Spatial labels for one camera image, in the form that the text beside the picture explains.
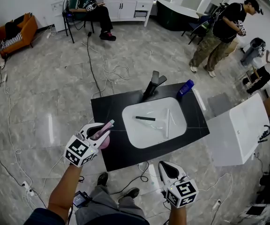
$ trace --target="trash can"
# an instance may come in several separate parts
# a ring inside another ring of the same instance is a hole
[[[266,47],[266,43],[261,38],[254,38],[250,42],[250,48],[246,51],[246,53],[243,55],[240,62],[243,66],[249,65],[252,60],[256,57],[258,57],[261,53],[261,51],[264,51],[264,48]]]

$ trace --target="cabinet door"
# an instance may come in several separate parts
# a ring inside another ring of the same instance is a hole
[[[137,1],[123,1],[120,9],[120,19],[134,18]]]
[[[105,6],[108,8],[109,17],[112,20],[118,20],[120,18],[121,1],[107,1]]]

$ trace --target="black cap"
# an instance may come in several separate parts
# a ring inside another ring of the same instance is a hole
[[[245,0],[244,4],[251,3],[252,7],[255,9],[257,13],[260,13],[260,6],[259,3],[256,0]]]

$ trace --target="camouflage pants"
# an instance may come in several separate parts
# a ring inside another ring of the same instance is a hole
[[[193,58],[190,60],[191,67],[198,67],[208,56],[207,71],[214,71],[215,65],[224,57],[225,50],[231,43],[224,43],[209,31],[203,41],[198,45]]]

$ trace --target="tile floor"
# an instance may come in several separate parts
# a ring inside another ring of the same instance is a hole
[[[188,62],[195,51],[196,44],[188,45],[189,37],[181,37],[181,32],[163,29],[152,19],[146,28],[142,23],[114,23],[113,34],[116,42],[101,41],[98,38],[99,28],[96,24],[96,34],[90,37],[90,57],[96,79],[100,88],[105,86],[103,60],[105,67],[112,70],[116,65],[129,67],[130,77],[122,82],[107,82],[103,96],[132,90],[145,89],[153,70],[167,76],[166,84],[185,82],[192,79],[206,105],[206,119],[211,118],[207,98],[226,92],[232,103],[237,104],[245,94],[236,89],[236,82],[244,71],[238,63],[240,52],[236,51],[220,61],[216,69],[216,78],[211,78],[200,67],[193,74]],[[75,44],[64,32],[46,39],[46,33],[33,42],[34,48],[24,48],[13,54],[2,70],[2,76],[7,72],[9,94],[11,98],[10,133],[20,166],[33,180],[33,188],[40,192],[44,179],[51,167],[63,153],[64,146],[75,131],[92,118],[90,105],[91,95],[97,92],[94,79],[90,72],[87,55],[86,32],[84,29],[73,29]],[[121,76],[127,76],[126,70],[116,71]],[[9,100],[4,93],[4,85],[0,87],[0,160],[9,172],[22,183],[28,178],[20,171],[15,152],[8,136]],[[52,124],[52,136],[49,133]],[[261,143],[257,149],[264,163],[264,170],[270,162],[270,138]],[[150,177],[147,183],[137,179],[131,186],[140,188],[140,196],[135,199],[146,215],[151,225],[161,225],[169,217],[169,210],[163,206],[160,189],[163,186],[159,180],[158,162],[167,160],[181,165],[189,176],[195,179],[200,189],[213,186],[218,178],[224,176],[214,188],[207,192],[200,191],[198,200],[188,206],[187,220],[189,225],[210,224],[215,211],[211,211],[216,199],[224,201],[213,224],[223,220],[231,221],[245,206],[255,198],[258,180],[261,176],[261,164],[257,159],[248,160],[244,165],[232,167],[214,167],[207,144],[203,139],[182,149],[150,161],[151,171],[156,170],[156,176]],[[62,177],[67,161],[63,159],[55,166],[46,180],[41,198],[47,204],[49,194]],[[82,175],[85,182],[78,185],[81,191],[90,192],[98,175],[105,171],[105,164],[99,154],[87,164]],[[109,190],[119,191],[134,177],[140,175],[137,166],[110,172]],[[31,198],[28,207],[23,196],[24,189],[19,187],[9,177],[7,171],[0,165],[0,225],[23,224],[35,207],[43,207],[37,197]]]

